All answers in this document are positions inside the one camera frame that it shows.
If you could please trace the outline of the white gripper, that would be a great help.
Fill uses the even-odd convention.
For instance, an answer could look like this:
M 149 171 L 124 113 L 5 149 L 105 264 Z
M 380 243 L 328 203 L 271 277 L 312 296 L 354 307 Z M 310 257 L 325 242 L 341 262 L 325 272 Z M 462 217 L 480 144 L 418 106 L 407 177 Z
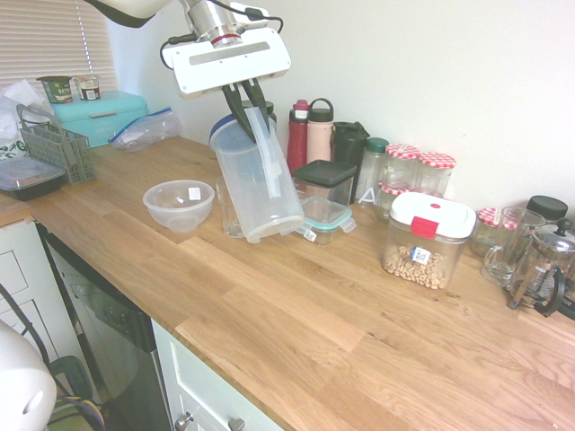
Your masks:
M 197 98 L 221 90 L 234 119 L 246 135 L 256 142 L 244 108 L 258 108 L 270 129 L 274 105 L 264 97 L 258 79 L 284 75 L 291 58 L 281 37 L 272 29 L 253 29 L 242 34 L 237 45 L 215 48 L 208 41 L 185 43 L 165 48 L 163 55 L 173 70 L 184 99 Z M 242 103 L 238 84 L 248 100 Z

